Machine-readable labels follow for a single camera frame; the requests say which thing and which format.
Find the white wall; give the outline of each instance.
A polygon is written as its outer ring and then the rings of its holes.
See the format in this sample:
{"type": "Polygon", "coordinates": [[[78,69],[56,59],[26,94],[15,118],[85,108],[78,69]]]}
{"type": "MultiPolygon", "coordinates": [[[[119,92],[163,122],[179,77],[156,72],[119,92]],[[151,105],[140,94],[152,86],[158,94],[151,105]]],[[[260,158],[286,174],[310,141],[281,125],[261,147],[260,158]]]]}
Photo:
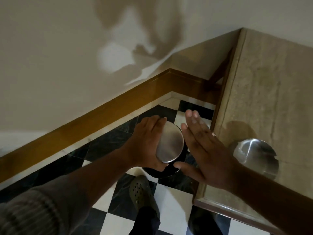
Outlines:
{"type": "Polygon", "coordinates": [[[0,155],[170,66],[207,78],[235,35],[215,39],[214,48],[205,41],[238,28],[313,46],[312,7],[313,0],[0,0],[0,155]],[[193,48],[202,42],[206,51],[193,48]]]}

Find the crocs shoe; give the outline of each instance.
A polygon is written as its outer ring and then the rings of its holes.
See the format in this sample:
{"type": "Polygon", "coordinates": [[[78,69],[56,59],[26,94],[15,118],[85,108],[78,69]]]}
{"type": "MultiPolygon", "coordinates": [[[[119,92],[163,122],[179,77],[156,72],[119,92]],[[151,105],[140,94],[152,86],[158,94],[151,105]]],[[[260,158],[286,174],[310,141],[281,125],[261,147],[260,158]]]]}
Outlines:
{"type": "Polygon", "coordinates": [[[152,207],[160,218],[160,211],[151,192],[148,179],[144,175],[137,176],[129,186],[129,195],[137,212],[144,206],[152,207]]]}

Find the sleeve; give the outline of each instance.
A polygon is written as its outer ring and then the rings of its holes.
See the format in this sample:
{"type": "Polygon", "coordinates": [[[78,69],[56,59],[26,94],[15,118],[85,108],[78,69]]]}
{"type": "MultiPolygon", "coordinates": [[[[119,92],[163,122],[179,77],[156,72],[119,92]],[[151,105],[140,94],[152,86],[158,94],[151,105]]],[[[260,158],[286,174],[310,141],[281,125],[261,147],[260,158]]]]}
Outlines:
{"type": "Polygon", "coordinates": [[[61,176],[0,204],[0,234],[70,234],[89,209],[86,194],[61,176]]]}

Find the person's left hand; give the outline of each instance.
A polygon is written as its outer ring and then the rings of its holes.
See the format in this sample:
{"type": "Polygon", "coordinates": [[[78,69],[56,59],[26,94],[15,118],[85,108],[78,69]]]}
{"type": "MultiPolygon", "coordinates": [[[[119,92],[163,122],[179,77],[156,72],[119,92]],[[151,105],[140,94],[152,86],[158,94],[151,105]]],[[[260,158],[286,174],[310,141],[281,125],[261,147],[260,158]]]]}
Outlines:
{"type": "Polygon", "coordinates": [[[149,167],[163,171],[168,165],[156,157],[156,148],[166,121],[167,118],[160,119],[158,115],[154,115],[143,118],[136,125],[133,136],[121,147],[133,167],[149,167]]]}

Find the fingernail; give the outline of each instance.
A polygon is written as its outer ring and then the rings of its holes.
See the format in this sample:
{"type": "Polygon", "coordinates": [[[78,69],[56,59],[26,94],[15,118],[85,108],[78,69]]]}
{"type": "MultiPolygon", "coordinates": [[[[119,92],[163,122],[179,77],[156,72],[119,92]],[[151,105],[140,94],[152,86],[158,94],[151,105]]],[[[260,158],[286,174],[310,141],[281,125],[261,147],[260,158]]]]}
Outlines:
{"type": "Polygon", "coordinates": [[[176,164],[176,163],[174,163],[174,165],[173,165],[175,168],[177,168],[177,169],[180,169],[180,165],[178,164],[176,164]]]}
{"type": "Polygon", "coordinates": [[[198,111],[196,111],[196,110],[194,111],[194,117],[195,118],[199,118],[200,117],[198,111]]]}
{"type": "Polygon", "coordinates": [[[187,110],[187,111],[186,111],[186,116],[187,116],[187,117],[191,117],[191,116],[192,116],[192,114],[193,114],[193,113],[192,113],[192,111],[191,111],[191,110],[187,110]]]}
{"type": "Polygon", "coordinates": [[[192,122],[193,124],[195,124],[195,123],[197,122],[197,120],[196,120],[194,117],[192,117],[192,118],[191,118],[191,122],[192,122]]]}
{"type": "Polygon", "coordinates": [[[182,123],[182,125],[180,126],[182,130],[186,130],[188,127],[185,123],[182,123]]]}

